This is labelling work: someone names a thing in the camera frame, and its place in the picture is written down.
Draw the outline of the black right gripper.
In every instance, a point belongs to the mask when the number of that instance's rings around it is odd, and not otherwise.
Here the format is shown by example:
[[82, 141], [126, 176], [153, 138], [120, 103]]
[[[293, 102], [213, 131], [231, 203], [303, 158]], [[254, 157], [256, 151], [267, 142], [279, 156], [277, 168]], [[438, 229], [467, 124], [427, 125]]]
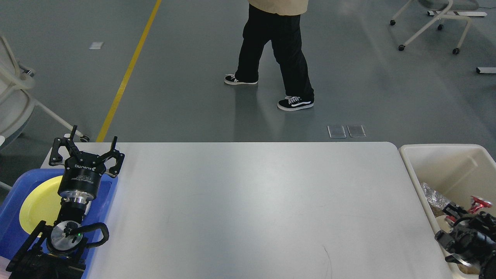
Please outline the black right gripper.
[[[451, 221], [458, 221], [469, 214], [455, 203], [443, 209]], [[495, 267], [495, 217], [484, 211], [470, 220], [459, 221], [451, 232], [439, 230], [435, 240], [450, 253], [446, 262], [472, 265], [478, 268]]]

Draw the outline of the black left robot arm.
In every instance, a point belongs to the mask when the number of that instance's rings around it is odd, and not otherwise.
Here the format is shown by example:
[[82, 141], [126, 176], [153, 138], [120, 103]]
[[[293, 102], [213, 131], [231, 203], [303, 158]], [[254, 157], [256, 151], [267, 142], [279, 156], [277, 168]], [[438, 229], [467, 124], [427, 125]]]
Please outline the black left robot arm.
[[89, 250], [109, 239], [104, 218], [113, 192], [100, 188], [104, 178], [117, 178], [125, 155], [116, 148], [117, 136], [104, 154], [79, 150], [76, 130], [54, 139], [48, 160], [50, 166], [64, 167], [57, 217], [51, 224], [40, 220], [30, 231], [7, 264], [11, 279], [81, 279]]

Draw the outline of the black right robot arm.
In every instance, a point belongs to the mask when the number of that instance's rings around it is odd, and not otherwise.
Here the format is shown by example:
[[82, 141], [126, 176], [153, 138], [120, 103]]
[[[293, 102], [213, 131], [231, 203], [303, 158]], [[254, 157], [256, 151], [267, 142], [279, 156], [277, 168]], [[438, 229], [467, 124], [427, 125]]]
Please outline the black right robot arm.
[[450, 232], [443, 230], [435, 239], [448, 252], [446, 262], [471, 265], [479, 270], [480, 279], [496, 277], [495, 217], [484, 211], [470, 214], [464, 208], [448, 204], [443, 212], [455, 221]]

